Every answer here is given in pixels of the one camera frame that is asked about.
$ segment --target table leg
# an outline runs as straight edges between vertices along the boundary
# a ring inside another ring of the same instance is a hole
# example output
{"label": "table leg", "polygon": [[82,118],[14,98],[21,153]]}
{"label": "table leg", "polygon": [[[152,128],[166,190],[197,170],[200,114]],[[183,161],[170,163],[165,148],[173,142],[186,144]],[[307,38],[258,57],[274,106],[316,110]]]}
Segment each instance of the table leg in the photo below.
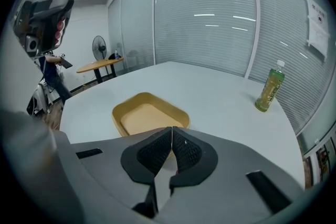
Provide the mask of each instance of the table leg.
{"label": "table leg", "polygon": [[101,79],[101,75],[100,75],[100,72],[99,72],[99,68],[97,68],[97,69],[94,70],[94,74],[96,75],[96,78],[97,78],[98,83],[102,83],[103,80]]}
{"label": "table leg", "polygon": [[116,75],[116,71],[114,70],[114,65],[111,65],[111,71],[112,71],[113,77],[116,78],[117,75]]}

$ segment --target person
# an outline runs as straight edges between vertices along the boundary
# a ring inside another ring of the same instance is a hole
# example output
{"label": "person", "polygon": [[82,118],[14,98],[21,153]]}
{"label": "person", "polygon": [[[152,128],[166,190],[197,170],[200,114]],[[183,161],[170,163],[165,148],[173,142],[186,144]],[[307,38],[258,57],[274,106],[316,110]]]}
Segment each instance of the person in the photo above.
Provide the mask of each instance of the person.
{"label": "person", "polygon": [[57,91],[63,104],[65,104],[65,101],[72,95],[70,91],[64,86],[61,78],[57,73],[56,65],[61,65],[62,58],[52,56],[51,53],[49,53],[40,57],[39,62],[40,69],[44,75],[47,85]]}

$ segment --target white table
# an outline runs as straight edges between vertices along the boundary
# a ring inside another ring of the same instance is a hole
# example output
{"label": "white table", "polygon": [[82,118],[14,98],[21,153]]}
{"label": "white table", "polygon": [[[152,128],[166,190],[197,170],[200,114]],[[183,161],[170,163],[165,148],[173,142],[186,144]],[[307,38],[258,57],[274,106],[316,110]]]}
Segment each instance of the white table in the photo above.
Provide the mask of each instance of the white table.
{"label": "white table", "polygon": [[189,114],[190,128],[245,144],[304,188],[302,157],[279,102],[260,112],[254,102],[263,84],[233,74],[166,62],[96,85],[66,101],[60,130],[70,143],[120,137],[111,113],[119,103],[150,92]]}

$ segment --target small wooden table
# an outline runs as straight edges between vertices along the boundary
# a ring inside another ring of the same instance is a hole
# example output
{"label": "small wooden table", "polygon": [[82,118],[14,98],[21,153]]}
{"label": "small wooden table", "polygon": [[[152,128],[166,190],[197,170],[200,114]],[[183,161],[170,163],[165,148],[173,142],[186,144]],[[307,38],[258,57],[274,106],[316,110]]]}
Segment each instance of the small wooden table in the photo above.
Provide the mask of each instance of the small wooden table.
{"label": "small wooden table", "polygon": [[103,80],[101,79],[99,68],[111,65],[112,75],[115,78],[117,75],[116,75],[116,72],[114,70],[113,64],[116,63],[116,62],[120,62],[123,59],[124,58],[120,57],[118,60],[116,60],[116,59],[113,59],[113,60],[104,59],[104,60],[100,60],[100,61],[97,61],[97,62],[92,62],[92,63],[89,63],[86,66],[83,66],[83,67],[79,68],[76,72],[77,73],[83,73],[83,72],[93,70],[94,74],[96,75],[98,83],[102,83]]}

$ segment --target floor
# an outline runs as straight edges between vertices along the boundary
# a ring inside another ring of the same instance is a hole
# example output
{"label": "floor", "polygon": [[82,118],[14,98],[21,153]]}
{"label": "floor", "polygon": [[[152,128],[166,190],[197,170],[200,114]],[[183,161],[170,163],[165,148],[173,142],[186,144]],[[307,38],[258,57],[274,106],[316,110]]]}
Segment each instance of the floor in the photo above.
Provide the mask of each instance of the floor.
{"label": "floor", "polygon": [[[73,92],[72,95],[76,95],[80,92],[83,92],[95,85],[97,85],[97,82],[93,82],[89,85],[83,85],[82,88],[78,89],[77,91]],[[60,126],[60,121],[61,121],[61,116],[62,116],[62,102],[58,101],[56,103],[54,103],[54,105],[52,105],[49,109],[50,109],[50,113],[49,114],[40,114],[37,117],[40,118],[42,121],[44,121],[47,125],[50,126],[50,128],[52,130],[59,130],[59,126]],[[310,167],[308,164],[308,161],[305,161],[303,158],[303,167],[304,167],[304,171],[305,171],[305,181],[306,181],[306,186],[305,188],[308,189],[311,187],[311,171],[310,171]]]}

